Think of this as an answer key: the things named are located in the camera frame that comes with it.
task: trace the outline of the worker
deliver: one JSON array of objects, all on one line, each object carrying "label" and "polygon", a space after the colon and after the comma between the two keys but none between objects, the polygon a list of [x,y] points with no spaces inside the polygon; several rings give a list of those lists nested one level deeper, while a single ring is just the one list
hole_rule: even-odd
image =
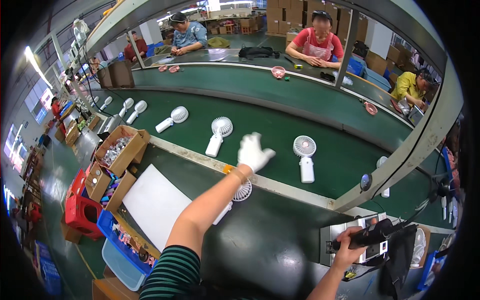
[{"label": "worker", "polygon": [[[247,134],[240,142],[238,164],[219,183],[193,200],[178,216],[165,249],[152,273],[145,281],[140,300],[147,299],[259,299],[251,293],[217,291],[200,284],[200,258],[204,234],[233,195],[248,177],[263,168],[275,156],[272,149],[262,150],[260,134]],[[330,270],[324,275],[308,299],[333,300],[346,269],[358,259],[365,248],[350,250],[350,233],[360,230],[348,228],[337,238],[341,247]]]},{"label": "worker", "polygon": [[[148,46],[144,39],[137,37],[137,32],[132,31],[133,40],[137,45],[138,53],[140,54],[141,58],[147,57]],[[135,50],[132,48],[132,44],[130,43],[130,38],[127,35],[127,41],[129,42],[128,45],[123,50],[123,55],[126,60],[130,61],[137,61],[137,57],[135,55]]]},{"label": "worker", "polygon": [[418,74],[403,72],[396,80],[392,97],[397,101],[405,97],[411,106],[416,105],[425,110],[426,104],[423,97],[434,84],[433,77],[427,69],[421,69]]},{"label": "worker", "polygon": [[[285,52],[314,67],[339,69],[343,60],[343,48],[340,39],[330,32],[332,17],[325,11],[313,11],[312,23],[313,27],[300,31]],[[338,62],[332,62],[333,55]]]},{"label": "worker", "polygon": [[[53,116],[57,119],[57,120],[60,120],[60,113],[61,113],[61,108],[60,108],[60,105],[59,105],[59,100],[57,97],[53,97],[52,98],[52,113],[53,113]],[[63,134],[65,135],[67,133],[67,130],[65,129],[65,125],[63,125],[63,122],[60,121],[60,125],[58,126],[58,129],[63,132]]]},{"label": "worker", "polygon": [[207,46],[207,30],[198,22],[190,22],[187,16],[177,12],[170,16],[168,24],[173,32],[172,54],[183,55]]}]

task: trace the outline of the black handheld tool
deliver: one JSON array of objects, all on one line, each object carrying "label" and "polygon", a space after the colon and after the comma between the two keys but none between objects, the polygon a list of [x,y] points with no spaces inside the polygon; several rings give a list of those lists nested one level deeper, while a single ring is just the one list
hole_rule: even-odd
[{"label": "black handheld tool", "polygon": [[[370,245],[380,244],[383,241],[389,239],[393,233],[397,232],[401,228],[393,226],[390,219],[384,219],[378,223],[372,224],[360,231],[350,234],[349,249],[358,249]],[[340,250],[340,242],[337,240],[332,241],[332,249],[337,252]]]}]

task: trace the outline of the blue shirt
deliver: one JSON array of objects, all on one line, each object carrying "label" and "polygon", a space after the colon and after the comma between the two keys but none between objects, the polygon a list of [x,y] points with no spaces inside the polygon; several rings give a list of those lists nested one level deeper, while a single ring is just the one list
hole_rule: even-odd
[{"label": "blue shirt", "polygon": [[187,31],[181,33],[178,30],[173,32],[172,46],[178,49],[190,46],[200,42],[204,47],[207,46],[207,30],[198,22],[190,22]]}]

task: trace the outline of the red shirt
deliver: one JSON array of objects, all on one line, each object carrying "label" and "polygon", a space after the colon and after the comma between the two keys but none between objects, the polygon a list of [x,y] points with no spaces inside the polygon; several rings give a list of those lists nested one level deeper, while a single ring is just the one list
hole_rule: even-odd
[{"label": "red shirt", "polygon": [[[145,43],[145,40],[139,38],[135,41],[135,44],[137,45],[138,53],[144,52],[142,58],[147,57],[148,46],[147,43]],[[130,43],[128,43],[127,47],[125,47],[125,49],[123,50],[123,55],[125,56],[126,60],[133,60],[133,57],[135,56],[135,50],[133,50]]]},{"label": "red shirt", "polygon": [[60,109],[60,106],[57,103],[52,105],[52,112],[53,112],[53,115],[55,116],[55,118],[57,120],[60,120],[61,109]]},{"label": "red shirt", "polygon": [[[298,47],[303,47],[303,45],[305,45],[305,42],[307,42],[307,37],[308,37],[308,29],[305,28],[302,31],[300,31],[300,33],[293,39],[293,42]],[[325,41],[319,44],[317,41],[317,37],[315,36],[315,30],[312,30],[312,33],[310,34],[310,44],[315,47],[327,48],[328,41],[327,39],[325,39]],[[342,43],[340,43],[340,39],[336,35],[333,35],[332,37],[332,45],[333,45],[332,54],[339,59],[342,58],[343,57]]]}]

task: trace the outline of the plastic bag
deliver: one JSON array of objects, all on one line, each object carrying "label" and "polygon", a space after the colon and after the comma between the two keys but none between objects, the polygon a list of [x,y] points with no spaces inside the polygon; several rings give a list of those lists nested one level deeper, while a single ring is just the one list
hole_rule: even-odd
[{"label": "plastic bag", "polygon": [[410,106],[408,105],[407,97],[403,97],[403,99],[398,102],[398,107],[402,110],[404,116],[410,113]]}]

